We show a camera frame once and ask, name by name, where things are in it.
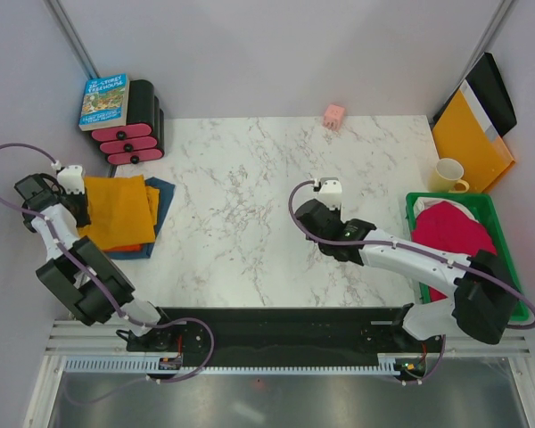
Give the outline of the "mustard yellow t shirt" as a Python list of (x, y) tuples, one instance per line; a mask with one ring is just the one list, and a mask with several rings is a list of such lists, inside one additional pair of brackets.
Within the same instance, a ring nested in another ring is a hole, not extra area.
[(156, 239), (160, 190), (142, 176), (86, 177), (90, 223), (78, 229), (101, 250), (110, 251)]

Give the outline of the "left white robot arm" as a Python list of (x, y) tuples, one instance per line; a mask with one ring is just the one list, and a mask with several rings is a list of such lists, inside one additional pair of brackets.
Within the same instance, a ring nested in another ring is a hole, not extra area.
[(78, 228), (90, 223), (86, 190), (71, 190), (60, 177), (32, 174), (14, 185), (22, 198), (23, 223), (38, 234), (46, 251), (38, 280), (84, 325), (117, 319), (127, 336), (157, 350), (177, 343), (177, 328), (162, 309), (134, 296), (124, 273)]

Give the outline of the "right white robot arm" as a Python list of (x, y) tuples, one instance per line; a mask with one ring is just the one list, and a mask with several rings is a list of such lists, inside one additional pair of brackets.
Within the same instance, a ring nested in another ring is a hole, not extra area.
[(517, 299), (506, 264), (479, 250), (473, 256), (435, 250), (400, 240), (360, 219), (343, 221), (338, 210), (312, 199), (291, 211), (292, 220), (340, 262), (384, 269), (426, 284), (444, 296), (425, 304), (407, 304), (390, 332), (399, 350), (412, 350), (435, 335), (460, 330), (478, 342), (496, 345), (514, 313)]

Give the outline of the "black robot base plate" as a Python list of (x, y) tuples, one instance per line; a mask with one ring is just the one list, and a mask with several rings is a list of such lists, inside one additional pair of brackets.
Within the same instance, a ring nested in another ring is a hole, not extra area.
[(399, 308), (164, 308), (168, 321), (136, 339), (122, 333), (132, 352), (180, 351), (196, 366), (371, 365), (381, 354), (432, 356), (435, 335), (420, 342), (405, 333)]

